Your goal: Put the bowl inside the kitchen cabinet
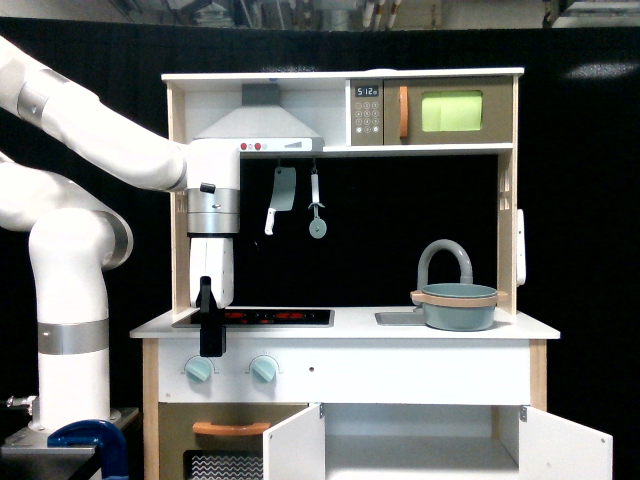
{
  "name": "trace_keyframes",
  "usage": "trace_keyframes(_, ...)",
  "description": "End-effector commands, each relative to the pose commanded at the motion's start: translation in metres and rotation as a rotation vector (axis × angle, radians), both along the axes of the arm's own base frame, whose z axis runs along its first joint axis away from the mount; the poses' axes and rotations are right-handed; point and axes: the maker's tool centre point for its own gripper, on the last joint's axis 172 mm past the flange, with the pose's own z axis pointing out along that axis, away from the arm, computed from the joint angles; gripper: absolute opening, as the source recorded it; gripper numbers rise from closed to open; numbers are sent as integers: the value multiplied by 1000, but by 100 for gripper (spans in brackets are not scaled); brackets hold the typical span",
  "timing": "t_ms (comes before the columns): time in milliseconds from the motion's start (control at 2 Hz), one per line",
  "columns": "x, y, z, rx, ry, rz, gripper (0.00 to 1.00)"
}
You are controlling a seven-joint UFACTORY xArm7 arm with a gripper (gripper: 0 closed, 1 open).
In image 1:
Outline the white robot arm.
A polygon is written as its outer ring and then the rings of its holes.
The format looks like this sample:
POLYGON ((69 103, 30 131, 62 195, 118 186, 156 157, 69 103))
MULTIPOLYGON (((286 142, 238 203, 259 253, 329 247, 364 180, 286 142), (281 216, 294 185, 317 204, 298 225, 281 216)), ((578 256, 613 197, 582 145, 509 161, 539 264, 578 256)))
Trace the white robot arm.
MULTIPOLYGON (((129 185, 185 192, 191 302, 206 315, 231 304, 240 193, 235 142, 182 144, 163 138, 8 41, 1 44, 1 106, 129 185)), ((1 160, 1 225, 28 234, 40 426, 55 431, 81 420, 108 419, 109 307, 103 274, 129 258, 131 228, 75 182, 8 157, 1 160)))

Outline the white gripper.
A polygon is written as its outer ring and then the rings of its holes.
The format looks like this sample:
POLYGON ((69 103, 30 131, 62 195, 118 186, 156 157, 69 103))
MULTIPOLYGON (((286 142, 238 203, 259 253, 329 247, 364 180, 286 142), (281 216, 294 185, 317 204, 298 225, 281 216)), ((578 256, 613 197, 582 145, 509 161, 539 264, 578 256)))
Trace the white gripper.
POLYGON ((194 237, 190 240, 190 303, 197 306, 200 355, 222 357, 226 352, 224 311, 234 299, 233 239, 194 237))

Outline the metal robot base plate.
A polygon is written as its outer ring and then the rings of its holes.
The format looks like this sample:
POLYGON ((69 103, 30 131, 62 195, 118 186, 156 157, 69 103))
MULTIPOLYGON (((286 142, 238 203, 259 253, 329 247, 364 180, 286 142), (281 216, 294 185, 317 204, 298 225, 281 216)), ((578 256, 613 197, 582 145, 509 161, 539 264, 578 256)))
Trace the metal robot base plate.
MULTIPOLYGON (((118 427, 125 438, 141 424, 137 408, 113 410, 106 421, 118 427)), ((1 445, 3 479, 103 479, 95 447, 48 448, 48 431, 30 423, 10 435, 1 445)))

